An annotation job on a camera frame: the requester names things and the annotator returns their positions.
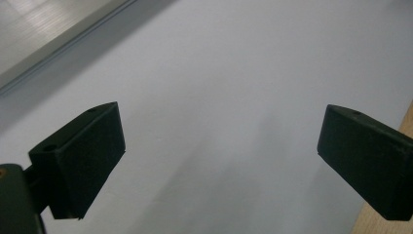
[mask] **black plastic part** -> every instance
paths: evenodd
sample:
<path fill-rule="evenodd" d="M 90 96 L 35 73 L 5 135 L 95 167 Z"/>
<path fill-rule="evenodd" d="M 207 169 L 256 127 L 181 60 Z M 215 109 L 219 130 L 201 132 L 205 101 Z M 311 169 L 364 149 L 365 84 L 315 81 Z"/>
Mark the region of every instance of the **black plastic part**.
<path fill-rule="evenodd" d="M 27 186 L 30 190 L 31 197 L 33 198 L 34 209 L 37 214 L 40 214 L 43 210 L 49 206 L 50 203 L 50 187 L 46 181 L 34 170 L 33 166 L 24 170 L 24 176 L 27 182 Z"/>
<path fill-rule="evenodd" d="M 0 165 L 0 234 L 44 234 L 21 166 Z"/>
<path fill-rule="evenodd" d="M 413 213 L 413 139 L 349 108 L 328 105 L 318 152 L 387 220 Z"/>
<path fill-rule="evenodd" d="M 54 218 L 83 218 L 124 153 L 117 102 L 84 112 L 30 150 Z"/>

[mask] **wooden surface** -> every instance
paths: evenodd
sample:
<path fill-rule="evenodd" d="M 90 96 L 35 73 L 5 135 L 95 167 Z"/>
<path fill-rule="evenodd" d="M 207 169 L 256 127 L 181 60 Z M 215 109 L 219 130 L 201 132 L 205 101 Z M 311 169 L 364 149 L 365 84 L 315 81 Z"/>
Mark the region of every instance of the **wooden surface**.
<path fill-rule="evenodd" d="M 413 137 L 413 102 L 410 104 L 399 130 Z M 376 213 L 367 203 L 358 215 L 353 234 L 412 234 L 413 219 L 410 221 L 387 221 Z"/>

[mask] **white surface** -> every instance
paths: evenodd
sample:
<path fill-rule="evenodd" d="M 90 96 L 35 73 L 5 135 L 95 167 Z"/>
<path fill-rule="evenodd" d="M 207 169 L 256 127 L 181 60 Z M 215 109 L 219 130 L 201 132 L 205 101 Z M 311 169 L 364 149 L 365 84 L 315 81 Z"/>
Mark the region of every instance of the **white surface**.
<path fill-rule="evenodd" d="M 0 1 L 0 87 L 49 57 L 125 2 Z"/>
<path fill-rule="evenodd" d="M 0 98 L 2 162 L 117 100 L 127 153 L 50 234 L 350 233 L 362 203 L 316 147 L 328 103 L 397 128 L 407 0 L 139 0 Z"/>

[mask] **white backdrop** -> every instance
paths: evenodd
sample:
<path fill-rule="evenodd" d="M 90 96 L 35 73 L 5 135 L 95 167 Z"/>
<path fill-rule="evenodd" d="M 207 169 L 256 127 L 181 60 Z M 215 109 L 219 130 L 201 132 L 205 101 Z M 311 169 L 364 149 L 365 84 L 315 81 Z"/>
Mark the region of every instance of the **white backdrop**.
<path fill-rule="evenodd" d="M 397 128 L 409 0 L 138 0 L 0 97 L 0 159 L 117 100 L 127 153 L 49 234 L 350 233 L 362 200 L 318 156 L 327 104 Z"/>

